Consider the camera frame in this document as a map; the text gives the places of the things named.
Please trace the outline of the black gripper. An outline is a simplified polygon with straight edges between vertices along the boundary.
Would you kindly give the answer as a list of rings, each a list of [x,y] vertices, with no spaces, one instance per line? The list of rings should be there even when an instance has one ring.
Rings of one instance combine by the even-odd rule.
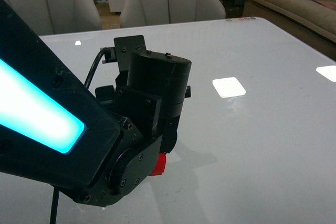
[[[110,48],[105,63],[117,62],[116,85],[95,89],[100,101],[116,100],[121,88],[133,93],[161,98],[160,118],[181,115],[184,99],[190,97],[187,86],[192,63],[170,53],[150,51],[142,35],[118,37]]]

